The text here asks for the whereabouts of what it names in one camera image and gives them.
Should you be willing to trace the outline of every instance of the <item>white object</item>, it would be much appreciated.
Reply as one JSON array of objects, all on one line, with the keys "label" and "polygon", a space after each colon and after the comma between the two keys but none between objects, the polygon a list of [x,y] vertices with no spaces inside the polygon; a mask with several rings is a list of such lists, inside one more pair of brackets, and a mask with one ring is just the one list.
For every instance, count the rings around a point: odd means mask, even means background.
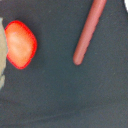
[{"label": "white object", "polygon": [[124,0],[124,4],[125,4],[126,10],[128,12],[128,0]]}]

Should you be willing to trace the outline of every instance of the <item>red fruit piece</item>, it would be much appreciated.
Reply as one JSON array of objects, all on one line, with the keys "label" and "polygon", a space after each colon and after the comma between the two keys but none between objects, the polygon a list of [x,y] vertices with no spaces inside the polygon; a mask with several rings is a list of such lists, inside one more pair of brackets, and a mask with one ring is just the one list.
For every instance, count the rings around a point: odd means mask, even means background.
[{"label": "red fruit piece", "polygon": [[21,21],[15,20],[5,28],[8,45],[8,60],[18,69],[31,62],[37,50],[37,40],[31,30]]}]

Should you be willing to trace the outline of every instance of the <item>dark gray surface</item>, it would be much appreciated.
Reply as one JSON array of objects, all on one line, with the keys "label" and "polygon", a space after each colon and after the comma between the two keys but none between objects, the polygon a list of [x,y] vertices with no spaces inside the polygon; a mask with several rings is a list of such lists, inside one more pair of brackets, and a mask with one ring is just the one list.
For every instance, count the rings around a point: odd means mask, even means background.
[{"label": "dark gray surface", "polygon": [[127,128],[128,14],[108,0],[81,66],[72,56],[92,0],[3,0],[4,27],[24,22],[38,50],[24,70],[9,62],[0,128]]}]

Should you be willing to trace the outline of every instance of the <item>strawberry slice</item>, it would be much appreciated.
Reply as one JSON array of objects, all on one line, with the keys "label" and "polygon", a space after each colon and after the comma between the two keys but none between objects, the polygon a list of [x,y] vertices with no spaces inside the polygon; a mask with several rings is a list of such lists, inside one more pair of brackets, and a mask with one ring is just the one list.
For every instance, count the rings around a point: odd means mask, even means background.
[{"label": "strawberry slice", "polygon": [[37,50],[37,40],[31,30],[15,20],[5,28],[8,60],[18,69],[26,68]]}]

